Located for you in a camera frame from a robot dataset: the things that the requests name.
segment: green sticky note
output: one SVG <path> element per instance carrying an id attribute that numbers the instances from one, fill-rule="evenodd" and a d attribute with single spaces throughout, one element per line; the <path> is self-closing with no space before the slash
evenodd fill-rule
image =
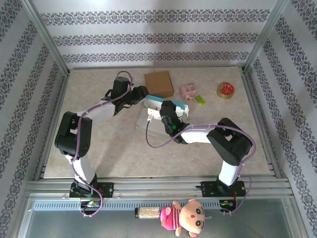
<path id="1" fill-rule="evenodd" d="M 200 95 L 196 96 L 195 99 L 200 105 L 203 105 L 206 103 L 205 100 Z"/>

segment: cardboard box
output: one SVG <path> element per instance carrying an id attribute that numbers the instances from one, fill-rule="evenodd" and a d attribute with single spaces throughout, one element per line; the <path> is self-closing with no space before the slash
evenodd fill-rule
<path id="1" fill-rule="evenodd" d="M 144 75 L 144 78 L 150 95 L 160 98 L 174 96 L 174 88 L 168 71 L 148 73 Z"/>

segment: white wall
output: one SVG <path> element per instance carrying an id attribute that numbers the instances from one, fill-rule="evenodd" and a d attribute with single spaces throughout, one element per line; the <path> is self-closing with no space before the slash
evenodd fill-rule
<path id="1" fill-rule="evenodd" d="M 243 65 L 276 0 L 35 0 L 68 66 Z"/>
<path id="2" fill-rule="evenodd" d="M 34 178 L 63 76 L 21 2 L 0 0 L 0 238 Z"/>
<path id="3" fill-rule="evenodd" d="M 317 8 L 290 1 L 251 72 L 276 159 L 317 237 Z"/>

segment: beige table surface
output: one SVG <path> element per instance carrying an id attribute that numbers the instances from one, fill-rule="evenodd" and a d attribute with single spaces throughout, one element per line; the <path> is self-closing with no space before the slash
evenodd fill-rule
<path id="1" fill-rule="evenodd" d="M 112 88 L 116 74 L 122 69 L 72 70 L 67 86 L 59 122 L 66 111 L 79 112 L 97 103 Z M 227 117 L 249 133 L 257 144 L 254 157 L 242 169 L 242 174 L 269 174 L 260 137 L 252 116 L 250 104 L 237 67 L 204 68 L 130 68 L 135 85 L 145 85 L 144 74 L 168 70 L 175 89 L 170 98 L 189 106 L 188 121 L 192 124 L 217 123 Z M 216 94 L 219 83 L 230 82 L 235 94 L 229 100 Z M 206 104 L 181 98 L 179 87 L 195 83 L 198 94 Z M 145 135 L 135 128 L 143 103 L 124 109 L 98 127 L 93 124 L 91 147 L 88 152 L 98 177 L 121 176 L 206 176 L 218 175 L 222 159 L 211 144 L 194 143 L 153 149 L 146 144 Z M 164 139 L 150 136 L 153 145 Z M 73 172 L 68 161 L 52 146 L 45 178 L 69 178 Z"/>

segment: pink stuffed toy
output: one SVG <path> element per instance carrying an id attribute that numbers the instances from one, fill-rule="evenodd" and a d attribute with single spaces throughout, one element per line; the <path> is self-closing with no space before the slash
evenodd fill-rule
<path id="1" fill-rule="evenodd" d="M 189 200 L 182 208 L 177 201 L 173 201 L 173 205 L 161 211 L 161 225 L 167 230 L 175 230 L 177 237 L 180 236 L 182 227 L 189 231 L 191 237 L 196 237 L 205 225 L 205 213 L 201 203 Z"/>

